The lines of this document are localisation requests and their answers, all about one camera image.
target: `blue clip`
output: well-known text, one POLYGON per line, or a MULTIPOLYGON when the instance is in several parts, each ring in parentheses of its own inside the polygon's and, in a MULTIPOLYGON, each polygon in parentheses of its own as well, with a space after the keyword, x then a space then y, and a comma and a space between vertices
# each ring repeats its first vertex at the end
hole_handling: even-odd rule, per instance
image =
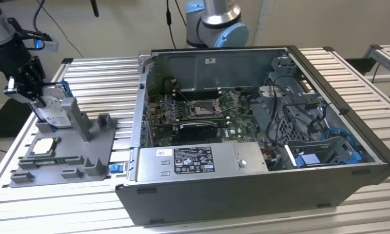
POLYGON ((124 165, 122 164, 112 164, 110 165, 110 173, 122 173, 124 172, 124 165))

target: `blue light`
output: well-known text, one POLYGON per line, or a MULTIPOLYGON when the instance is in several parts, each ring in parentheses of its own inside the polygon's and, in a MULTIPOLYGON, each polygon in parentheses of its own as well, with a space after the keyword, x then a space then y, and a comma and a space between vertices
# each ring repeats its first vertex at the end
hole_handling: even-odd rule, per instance
POLYGON ((37 48, 37 49, 41 47, 40 40, 36 40, 34 45, 36 45, 36 48, 37 48))

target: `metal rail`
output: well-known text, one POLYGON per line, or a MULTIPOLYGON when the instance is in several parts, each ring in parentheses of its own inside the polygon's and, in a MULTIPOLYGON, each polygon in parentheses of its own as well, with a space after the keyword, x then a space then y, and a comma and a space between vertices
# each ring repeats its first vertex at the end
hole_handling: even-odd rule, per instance
POLYGON ((363 57, 373 58, 390 71, 390 45, 371 45, 363 57))
MULTIPOLYGON (((390 147, 390 100, 335 52, 315 48, 302 53, 390 147)), ((61 66, 53 80, 65 78, 70 83, 80 108, 90 118, 106 112, 120 118, 112 162, 129 158, 137 66, 136 58, 76 59, 61 66)), ((2 233, 390 234, 390 177, 382 184, 361 188, 337 208, 146 228, 133 225, 112 190, 124 175, 98 182, 8 188, 18 157, 37 132, 34 121, 30 116, 0 164, 2 233)))

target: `power supply label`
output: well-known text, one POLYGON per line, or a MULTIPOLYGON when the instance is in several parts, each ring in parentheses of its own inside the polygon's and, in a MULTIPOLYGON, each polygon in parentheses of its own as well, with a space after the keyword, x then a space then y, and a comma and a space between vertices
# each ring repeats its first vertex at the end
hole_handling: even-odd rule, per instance
POLYGON ((210 146, 173 150, 174 173, 190 174, 214 172, 214 159, 210 146))

